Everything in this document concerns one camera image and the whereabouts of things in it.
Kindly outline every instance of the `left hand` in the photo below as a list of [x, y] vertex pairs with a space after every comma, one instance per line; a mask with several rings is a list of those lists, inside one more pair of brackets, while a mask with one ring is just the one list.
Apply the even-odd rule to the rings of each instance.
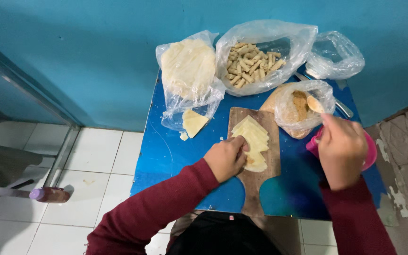
[[223, 183], [238, 174], [245, 164], [248, 143], [243, 136], [231, 137], [228, 140], [215, 143], [204, 155], [203, 159], [212, 170], [219, 183]]

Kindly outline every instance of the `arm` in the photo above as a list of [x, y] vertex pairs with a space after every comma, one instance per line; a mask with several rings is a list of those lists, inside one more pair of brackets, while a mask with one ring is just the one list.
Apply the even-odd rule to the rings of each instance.
[[368, 146], [360, 124], [323, 114], [319, 159], [328, 182], [320, 184], [333, 221], [339, 255], [396, 254], [360, 177]]
[[145, 254], [159, 230], [195, 208], [213, 189], [234, 176], [248, 150], [242, 136], [214, 144], [202, 159], [168, 180], [128, 198], [107, 212], [88, 235], [87, 255]]
[[396, 254], [363, 178], [340, 191], [321, 183], [320, 190], [333, 221], [339, 255]]

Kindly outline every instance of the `red sleeve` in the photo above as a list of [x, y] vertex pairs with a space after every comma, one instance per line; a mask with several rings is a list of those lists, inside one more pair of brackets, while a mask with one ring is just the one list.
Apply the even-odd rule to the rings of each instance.
[[204, 159], [107, 212], [88, 235], [87, 255], [145, 254], [166, 225], [193, 210], [219, 183]]
[[363, 177], [345, 190], [332, 191], [328, 183], [321, 183], [320, 189], [333, 222], [339, 255], [396, 254]]

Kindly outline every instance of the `tabletop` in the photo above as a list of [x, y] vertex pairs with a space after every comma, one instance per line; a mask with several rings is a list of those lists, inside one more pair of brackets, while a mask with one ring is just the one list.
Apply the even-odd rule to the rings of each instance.
[[[304, 66], [301, 66], [298, 72], [303, 71]], [[162, 113], [166, 110], [161, 80], [160, 71], [144, 129], [131, 195], [177, 175], [184, 166], [195, 163], [214, 143], [220, 142], [220, 137], [226, 139], [231, 107], [259, 109], [273, 92], [271, 89], [244, 97], [225, 94], [214, 119], [211, 119], [193, 139], [182, 141], [178, 131], [161, 125]], [[287, 82], [297, 81], [299, 80], [292, 76]], [[350, 89], [348, 87], [340, 89], [333, 80], [325, 81], [333, 87], [333, 95], [354, 112], [351, 120], [360, 122]], [[338, 110], [334, 115], [342, 117]], [[305, 148], [319, 127], [301, 140], [290, 137], [279, 128], [281, 175], [268, 179], [260, 189], [261, 205], [266, 215], [330, 219], [318, 186], [325, 178], [324, 172], [319, 160]], [[376, 165], [364, 171], [363, 177], [373, 195], [374, 204], [379, 208], [380, 196], [382, 193], [386, 194], [386, 189]], [[232, 177], [213, 190], [196, 206], [196, 209], [240, 213], [244, 198], [245, 190], [242, 183], [238, 178]]]

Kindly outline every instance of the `right hand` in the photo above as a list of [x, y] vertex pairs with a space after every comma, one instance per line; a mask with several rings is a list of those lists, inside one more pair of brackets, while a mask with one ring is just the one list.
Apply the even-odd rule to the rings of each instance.
[[240, 172], [247, 158], [243, 151], [248, 150], [248, 143], [243, 136], [231, 137], [215, 143], [203, 159], [217, 181], [222, 183]]
[[333, 115], [321, 116], [324, 131], [318, 145], [320, 164], [332, 190], [349, 188], [360, 178], [368, 151], [363, 128], [357, 122]]

